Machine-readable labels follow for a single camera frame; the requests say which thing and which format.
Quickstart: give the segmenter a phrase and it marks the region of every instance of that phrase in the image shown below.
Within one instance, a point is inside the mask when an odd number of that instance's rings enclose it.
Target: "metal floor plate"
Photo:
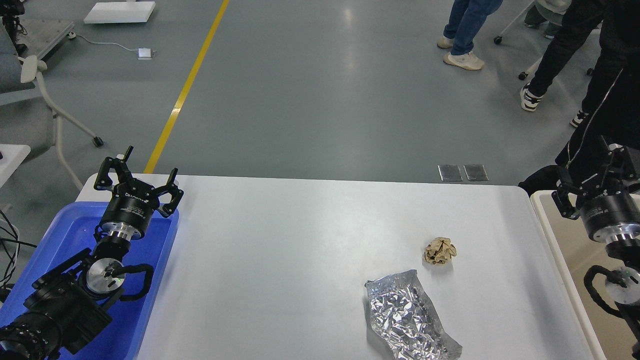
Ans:
[[[463,165],[469,181],[489,181],[484,165]]]
[[[457,165],[438,165],[442,181],[462,181],[460,168]]]

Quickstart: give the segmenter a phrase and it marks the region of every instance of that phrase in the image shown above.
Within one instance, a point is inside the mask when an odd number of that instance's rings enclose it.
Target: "crumpled aluminum foil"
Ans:
[[[442,328],[416,270],[365,283],[371,328],[398,360],[455,360],[462,346]]]

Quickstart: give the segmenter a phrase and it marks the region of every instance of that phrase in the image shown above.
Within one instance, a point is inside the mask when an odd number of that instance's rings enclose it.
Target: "yellow floor line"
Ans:
[[[218,10],[218,14],[216,15],[216,19],[213,20],[213,24],[211,25],[211,29],[207,34],[207,38],[204,40],[204,44],[200,48],[200,53],[198,53],[198,57],[196,61],[193,63],[193,67],[191,68],[191,72],[187,77],[187,80],[184,82],[184,86],[182,87],[182,91],[178,96],[178,100],[173,105],[173,110],[171,111],[171,115],[169,119],[166,121],[164,125],[164,129],[160,134],[160,138],[156,143],[156,147],[154,151],[151,153],[151,157],[149,157],[149,161],[147,162],[147,166],[145,167],[145,174],[153,173],[156,168],[156,164],[162,151],[164,149],[164,145],[166,145],[166,141],[169,139],[169,135],[171,135],[171,130],[173,130],[173,125],[175,125],[175,121],[178,119],[178,115],[180,115],[180,111],[182,110],[182,105],[189,95],[189,91],[191,90],[191,85],[193,85],[193,81],[198,75],[198,70],[200,70],[200,66],[202,65],[202,61],[204,60],[205,55],[207,54],[207,50],[209,50],[209,46],[211,45],[211,40],[213,40],[213,36],[216,34],[216,30],[218,29],[218,25],[220,25],[220,21],[222,20],[222,16],[225,14],[225,10],[227,9],[227,5],[229,0],[224,0],[222,5],[220,5],[220,10]]]

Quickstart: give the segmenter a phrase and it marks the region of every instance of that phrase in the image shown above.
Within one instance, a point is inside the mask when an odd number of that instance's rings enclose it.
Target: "power socket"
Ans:
[[[138,49],[138,60],[151,60],[154,56],[154,51],[148,47],[141,47]]]

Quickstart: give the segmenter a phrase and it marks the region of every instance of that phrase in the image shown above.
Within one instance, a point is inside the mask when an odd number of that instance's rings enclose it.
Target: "person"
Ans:
[[[538,29],[540,25],[548,22],[544,36],[547,39],[553,39],[556,37],[556,34],[561,27],[554,23],[562,21],[562,15],[564,15],[564,12],[569,7],[570,3],[570,0],[548,0],[540,1],[538,4],[533,4],[529,11],[527,11],[527,15],[524,17],[524,26],[531,29]],[[552,15],[553,19],[548,19],[540,13],[538,6],[542,6],[543,10],[548,10],[545,11],[545,13],[547,13],[547,16]]]
[[[444,56],[446,64],[466,70],[481,70],[484,67],[484,61],[472,51],[473,40],[486,17],[498,10],[501,4],[502,0],[454,0],[449,23],[436,42],[441,49],[451,49]]]
[[[600,170],[606,152],[600,137],[609,143],[640,150],[640,54],[631,57],[607,89],[604,101],[593,116],[581,123],[556,156],[556,165],[566,167],[574,184],[589,179]],[[529,196],[538,190],[556,190],[557,166],[543,167],[518,184]]]
[[[638,51],[638,46],[621,39],[621,34],[633,34],[637,29],[620,32],[616,18],[622,19],[625,8],[631,13],[637,11],[638,0],[574,0],[567,9],[562,28],[547,47],[540,66],[531,82],[520,90],[520,105],[526,111],[535,111],[538,104],[560,73],[568,60],[586,41],[589,34],[602,22],[600,34],[601,52],[598,57],[593,78],[589,82],[587,94],[582,100],[581,109],[571,120],[573,127],[592,114],[616,75],[627,63],[630,54]]]

